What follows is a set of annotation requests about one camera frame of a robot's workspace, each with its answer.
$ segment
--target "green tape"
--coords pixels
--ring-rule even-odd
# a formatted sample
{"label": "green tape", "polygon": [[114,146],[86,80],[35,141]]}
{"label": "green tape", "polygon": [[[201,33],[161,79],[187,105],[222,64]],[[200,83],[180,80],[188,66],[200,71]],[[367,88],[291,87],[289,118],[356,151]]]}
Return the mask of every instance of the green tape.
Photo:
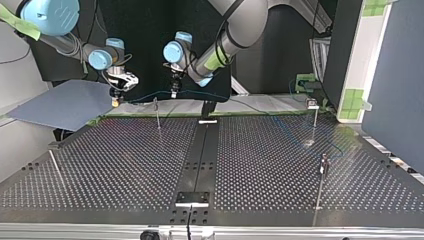
{"label": "green tape", "polygon": [[[218,53],[220,56],[221,61],[225,61],[225,55],[222,52],[221,48],[218,48]],[[209,57],[208,61],[206,61],[205,63],[205,68],[207,68],[210,71],[215,71],[220,67],[224,67],[224,65],[221,64],[221,62],[218,59],[218,54],[217,51],[214,51],[212,56]]]}
{"label": "green tape", "polygon": [[339,119],[358,119],[364,105],[363,95],[364,90],[362,89],[346,89]]}
{"label": "green tape", "polygon": [[2,4],[0,4],[0,19],[8,23],[19,32],[32,37],[36,41],[40,39],[41,32],[37,25],[16,17]]}
{"label": "green tape", "polygon": [[387,0],[366,0],[362,16],[382,16],[384,14],[384,9],[386,8],[387,4]]}

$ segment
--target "white wall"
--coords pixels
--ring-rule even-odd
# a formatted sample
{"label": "white wall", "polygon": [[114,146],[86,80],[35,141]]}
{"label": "white wall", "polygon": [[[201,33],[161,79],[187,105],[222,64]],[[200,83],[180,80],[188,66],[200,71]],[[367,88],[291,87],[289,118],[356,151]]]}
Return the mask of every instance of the white wall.
{"label": "white wall", "polygon": [[32,53],[20,61],[1,64],[24,56],[28,47],[8,25],[0,23],[0,182],[41,156],[54,141],[53,129],[4,116],[48,90]]}

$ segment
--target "black panel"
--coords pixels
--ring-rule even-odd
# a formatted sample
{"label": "black panel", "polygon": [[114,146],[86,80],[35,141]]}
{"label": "black panel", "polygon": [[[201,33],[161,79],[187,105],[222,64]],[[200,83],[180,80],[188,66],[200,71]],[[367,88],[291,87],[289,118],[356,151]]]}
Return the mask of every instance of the black panel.
{"label": "black panel", "polygon": [[237,80],[251,93],[288,93],[289,82],[313,72],[312,26],[293,8],[269,11],[262,38],[237,55]]}
{"label": "black panel", "polygon": [[363,0],[339,0],[334,21],[324,88],[331,103],[340,103]]}
{"label": "black panel", "polygon": [[[162,66],[166,62],[162,52],[163,47],[174,39],[176,31],[193,35],[193,50],[200,56],[215,41],[222,21],[206,0],[102,0],[101,8],[109,35],[124,39],[127,52],[134,54],[127,67],[139,76],[140,84],[126,95],[131,101],[160,90],[169,91],[170,70]],[[186,77],[183,88],[228,97],[231,92],[230,70],[222,70],[206,88],[200,88]],[[179,97],[223,100],[192,93]],[[159,98],[169,99],[170,95],[160,95]]]}
{"label": "black panel", "polygon": [[387,149],[424,173],[424,1],[393,4],[363,129]]}

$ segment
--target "cable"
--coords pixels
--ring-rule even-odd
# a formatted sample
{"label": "cable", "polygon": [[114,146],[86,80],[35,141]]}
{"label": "cable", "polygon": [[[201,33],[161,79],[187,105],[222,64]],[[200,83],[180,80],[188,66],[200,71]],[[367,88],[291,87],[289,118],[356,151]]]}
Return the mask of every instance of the cable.
{"label": "cable", "polygon": [[[271,113],[269,113],[269,112],[265,112],[265,111],[261,111],[261,110],[259,110],[259,109],[257,109],[257,108],[254,108],[254,107],[252,107],[252,106],[250,106],[249,104],[247,104],[247,103],[244,103],[244,102],[241,102],[241,101],[238,101],[238,100],[235,100],[235,99],[229,99],[229,98],[226,98],[226,97],[223,97],[223,96],[219,96],[219,95],[216,95],[216,94],[213,94],[213,93],[204,93],[204,92],[198,92],[198,91],[192,91],[192,90],[187,90],[186,92],[189,92],[189,93],[195,93],[195,94],[203,94],[203,95],[208,95],[208,96],[214,96],[214,97],[219,97],[219,98],[222,98],[222,99],[226,99],[226,100],[230,100],[230,101],[233,101],[233,102],[237,102],[237,103],[240,103],[240,104],[243,104],[243,105],[245,105],[245,106],[247,106],[247,107],[249,107],[250,109],[253,109],[253,110],[255,110],[256,112],[259,112],[259,113],[263,113],[263,114],[265,114],[265,115],[267,115],[267,116],[272,116],[273,117],[273,119],[274,119],[274,121],[276,121],[277,122],[277,124],[278,125],[280,125],[280,127],[282,127],[283,128],[283,130],[290,136],[290,139],[292,140],[292,141],[294,141],[294,143],[296,144],[296,145],[299,145],[300,146],[300,148],[302,148],[302,149],[304,149],[305,151],[307,151],[307,152],[309,152],[309,153],[311,153],[311,155],[313,155],[313,156],[315,156],[316,158],[318,158],[319,160],[321,160],[321,158],[322,158],[322,154],[319,154],[319,153],[317,153],[317,152],[315,152],[315,151],[313,151],[312,149],[309,149],[309,148],[305,148],[304,147],[304,145],[293,135],[293,133],[291,132],[291,130],[277,117],[277,116],[273,116]],[[329,143],[329,145],[330,146],[332,146],[332,147],[334,147],[335,149],[337,149],[339,152],[340,152],[340,154],[339,155],[336,155],[336,156],[332,156],[332,157],[330,157],[331,159],[338,159],[338,158],[341,158],[341,157],[343,157],[344,156],[344,152],[343,152],[343,150],[341,150],[341,148],[340,147],[338,147],[337,145],[335,145],[334,143],[332,143],[330,140],[328,140],[329,138],[327,137],[327,142]]]}
{"label": "cable", "polygon": [[100,30],[102,30],[102,32],[107,34],[107,31],[102,27],[102,25],[99,22],[99,16],[97,13],[96,13],[96,23],[97,23],[97,26],[99,26]]}
{"label": "cable", "polygon": [[[228,58],[227,53],[225,52],[224,46],[222,44],[222,34],[224,32],[222,30],[224,29],[224,26],[226,25],[227,21],[228,21],[228,19],[224,19],[221,26],[219,27],[218,33],[217,33],[216,38],[215,38],[215,54],[218,58],[219,63],[222,64],[225,67],[230,66],[233,62],[233,59],[234,59],[234,58],[231,58],[231,60],[230,60]],[[224,55],[225,61],[222,61],[219,50]]]}
{"label": "cable", "polygon": [[9,61],[0,62],[0,65],[1,65],[1,64],[8,64],[8,63],[14,63],[14,62],[20,61],[20,60],[22,60],[22,59],[24,59],[24,58],[28,57],[28,55],[29,55],[29,53],[30,53],[30,52],[31,52],[31,47],[30,47],[30,46],[28,46],[28,51],[25,53],[25,55],[23,55],[23,56],[22,56],[22,57],[20,57],[20,58],[14,59],[14,60],[9,60]]}
{"label": "cable", "polygon": [[[224,45],[222,43],[222,34],[225,32],[223,30],[224,30],[224,27],[227,24],[227,22],[228,22],[228,18],[224,19],[224,21],[221,23],[221,25],[220,25],[220,27],[218,29],[218,32],[216,34],[216,37],[215,37],[215,55],[216,55],[219,63],[222,66],[224,66],[224,67],[231,66],[231,64],[233,63],[233,60],[234,60],[234,57],[232,57],[231,59],[228,58],[227,53],[225,52],[225,49],[224,49]],[[198,75],[199,77],[210,78],[210,77],[216,77],[217,76],[217,74],[212,74],[212,76],[205,76],[205,75],[200,74],[197,71],[197,69],[194,66],[195,65],[195,60],[197,59],[197,54],[195,52],[190,51],[189,59],[190,59],[190,63],[188,63],[188,61],[186,59],[186,63],[188,63],[188,64],[187,64],[187,66],[185,67],[185,69],[183,71],[184,73],[187,73],[186,70],[188,70],[188,66],[189,66],[189,67],[191,67],[191,69],[193,69],[193,72],[196,73],[196,75]]]}
{"label": "cable", "polygon": [[125,63],[127,63],[129,60],[131,60],[133,58],[133,55],[131,53],[127,54],[124,56],[124,60],[122,60],[122,62],[116,63],[115,66],[121,66],[124,65]]}
{"label": "cable", "polygon": [[90,42],[91,35],[93,34],[94,24],[96,21],[97,10],[99,9],[99,0],[94,0],[94,13],[93,13],[93,21],[91,21],[90,31],[88,32],[87,43]]}
{"label": "cable", "polygon": [[[146,96],[144,96],[144,97],[142,97],[142,98],[140,98],[140,99],[136,99],[136,100],[132,100],[132,101],[129,101],[128,103],[133,103],[133,102],[137,102],[137,101],[142,101],[142,100],[144,100],[144,99],[147,99],[147,98],[149,98],[149,97],[152,97],[152,96],[155,96],[155,95],[158,95],[158,94],[171,94],[171,92],[168,92],[168,91],[158,91],[158,92],[155,92],[155,93],[152,93],[152,94],[149,94],[149,95],[146,95]],[[194,93],[194,94],[202,94],[202,95],[207,95],[207,96],[213,96],[213,97],[217,97],[217,98],[221,98],[221,99],[224,99],[224,100],[226,100],[226,101],[228,101],[228,100],[230,100],[230,101],[233,101],[233,102],[237,102],[237,103],[239,103],[239,104],[242,104],[242,105],[244,105],[244,106],[247,106],[247,107],[249,107],[250,109],[253,109],[254,111],[256,111],[256,112],[259,112],[259,113],[263,113],[263,114],[265,114],[265,115],[267,115],[267,116],[271,116],[271,117],[273,117],[273,119],[274,119],[274,121],[287,133],[287,135],[289,136],[289,138],[291,139],[291,141],[292,142],[294,142],[296,145],[299,145],[299,147],[300,148],[302,148],[302,149],[304,149],[305,151],[307,151],[308,153],[310,153],[312,156],[314,156],[314,157],[316,157],[316,158],[318,158],[319,160],[321,160],[321,158],[322,158],[322,154],[320,154],[320,153],[317,153],[316,151],[314,151],[314,150],[312,150],[312,149],[309,149],[309,148],[305,148],[304,147],[304,144],[302,144],[294,135],[293,135],[293,133],[291,132],[291,130],[290,130],[290,128],[289,127],[287,127],[285,124],[284,124],[284,122],[283,121],[281,121],[277,116],[274,116],[272,113],[269,113],[269,112],[265,112],[265,111],[261,111],[261,110],[259,110],[259,109],[257,109],[257,108],[255,108],[255,107],[252,107],[252,106],[250,106],[249,104],[247,104],[247,103],[244,103],[244,102],[241,102],[241,101],[238,101],[238,100],[235,100],[235,99],[230,99],[230,98],[227,98],[227,97],[223,97],[223,96],[220,96],[220,95],[217,95],[217,94],[213,94],[213,93],[207,93],[207,92],[199,92],[199,91],[192,91],[192,90],[186,90],[186,91],[182,91],[182,92],[180,92],[180,94],[182,94],[182,93]],[[344,156],[344,152],[343,152],[343,150],[339,147],[339,146],[337,146],[336,144],[334,144],[333,142],[331,142],[330,140],[329,140],[329,138],[327,137],[327,143],[330,145],[330,146],[332,146],[332,147],[334,147],[335,149],[337,149],[337,151],[339,151],[340,153],[338,154],[338,155],[336,155],[336,156],[332,156],[332,157],[330,157],[330,159],[338,159],[338,158],[341,158],[341,157],[343,157]]]}
{"label": "cable", "polygon": [[190,221],[191,221],[191,210],[193,207],[190,207],[190,213],[188,214],[188,221],[187,221],[187,239],[191,240],[191,231],[190,231]]}
{"label": "cable", "polygon": [[80,54],[80,62],[82,64],[84,62],[84,56],[83,56],[83,45],[81,43],[81,39],[77,38],[73,33],[69,33],[69,35],[71,36],[74,42],[74,49],[69,53],[64,53],[59,50],[56,50],[56,51],[66,57],[73,57],[77,54]]}
{"label": "cable", "polygon": [[18,121],[18,120],[14,119],[14,120],[12,120],[12,121],[10,121],[10,122],[7,122],[7,123],[5,123],[5,124],[2,124],[2,125],[0,125],[0,128],[2,128],[2,127],[6,127],[7,125],[12,124],[12,123],[14,123],[14,122],[16,122],[16,121]]}

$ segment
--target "metal frame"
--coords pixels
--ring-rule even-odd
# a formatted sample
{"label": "metal frame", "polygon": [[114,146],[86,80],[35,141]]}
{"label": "metal frame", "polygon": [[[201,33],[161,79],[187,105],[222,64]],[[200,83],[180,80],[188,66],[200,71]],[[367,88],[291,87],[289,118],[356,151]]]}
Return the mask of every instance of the metal frame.
{"label": "metal frame", "polygon": [[[77,133],[77,138],[87,129]],[[320,210],[303,213],[235,213],[219,212],[214,210],[214,191],[217,174],[217,148],[219,144],[220,125],[198,125],[194,136],[190,154],[186,159],[184,170],[181,173],[175,194],[178,192],[210,192],[211,201],[208,208],[177,208],[173,207],[166,213],[142,212],[96,212],[90,211],[90,216],[95,218],[84,219],[86,211],[68,211],[66,219],[63,212],[32,211],[25,213],[23,224],[22,212],[16,210],[2,211],[3,219],[9,223],[0,223],[0,239],[2,238],[72,238],[72,239],[122,239],[136,238],[145,230],[158,231],[162,239],[186,239],[187,224],[195,238],[201,239],[323,239],[352,237],[355,239],[373,238],[424,238],[424,229],[387,229],[387,228],[345,228],[346,226],[393,226],[393,227],[422,227],[423,214],[387,213],[387,212],[355,212]],[[356,147],[360,146],[380,164],[382,159],[388,160],[383,165],[392,164],[390,174],[404,182],[409,188],[419,192],[423,186],[415,181],[401,168],[395,168],[394,163],[377,149],[373,148],[363,138],[356,136]],[[47,161],[44,155],[33,163]],[[14,183],[28,171],[20,171],[6,182],[0,184],[0,191],[5,184]],[[313,219],[318,214],[316,225]],[[63,219],[65,224],[38,224],[40,222],[54,222],[54,219]],[[148,224],[164,223],[158,226]]]}
{"label": "metal frame", "polygon": [[[288,5],[294,8],[311,25],[314,23],[314,16],[318,0],[268,0],[269,9],[278,5]],[[325,10],[320,7],[316,16],[315,29],[323,33],[331,26],[332,21]]]}
{"label": "metal frame", "polygon": [[[185,227],[142,225],[0,224],[0,239],[139,239],[143,231],[159,232],[161,240],[186,240]],[[422,239],[424,230],[387,228],[237,228],[196,227],[194,239]]]}

